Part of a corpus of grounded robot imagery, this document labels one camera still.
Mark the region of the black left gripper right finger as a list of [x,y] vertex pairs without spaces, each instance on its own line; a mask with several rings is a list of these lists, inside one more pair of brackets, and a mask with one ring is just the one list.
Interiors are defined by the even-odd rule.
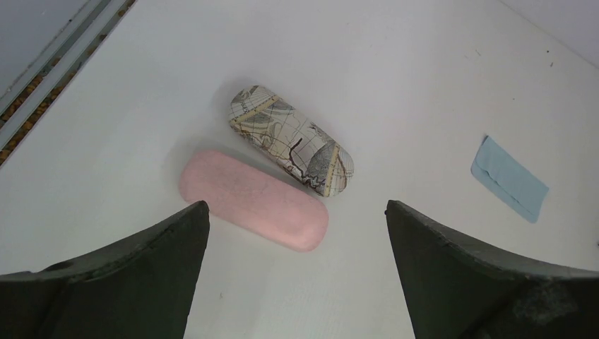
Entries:
[[400,201],[385,211],[416,338],[597,338],[598,273],[521,256]]

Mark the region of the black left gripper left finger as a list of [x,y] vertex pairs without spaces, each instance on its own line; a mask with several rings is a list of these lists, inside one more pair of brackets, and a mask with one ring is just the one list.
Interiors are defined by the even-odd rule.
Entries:
[[90,253],[1,276],[1,337],[182,338],[209,232],[199,201]]

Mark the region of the pink glasses case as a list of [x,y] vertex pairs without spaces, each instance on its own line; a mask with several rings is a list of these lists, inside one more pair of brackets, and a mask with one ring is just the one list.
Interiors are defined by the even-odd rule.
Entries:
[[186,202],[205,201],[216,217],[298,252],[317,248],[328,229],[321,201],[216,150],[187,162],[179,192]]

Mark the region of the light blue cleaning cloth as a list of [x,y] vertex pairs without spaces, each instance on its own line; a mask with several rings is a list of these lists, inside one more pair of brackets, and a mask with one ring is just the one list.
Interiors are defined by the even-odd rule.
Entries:
[[549,187],[485,136],[470,172],[487,190],[529,223],[536,223]]

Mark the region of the map print glasses case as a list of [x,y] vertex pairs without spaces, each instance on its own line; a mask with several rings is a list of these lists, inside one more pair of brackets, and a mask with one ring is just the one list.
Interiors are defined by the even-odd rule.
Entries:
[[261,85],[238,92],[228,122],[268,159],[323,197],[343,192],[355,172],[350,154],[279,95]]

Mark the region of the aluminium frame rail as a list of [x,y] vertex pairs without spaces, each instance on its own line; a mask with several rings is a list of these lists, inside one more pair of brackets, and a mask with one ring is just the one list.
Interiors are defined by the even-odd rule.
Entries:
[[87,1],[1,96],[1,163],[57,100],[135,1]]

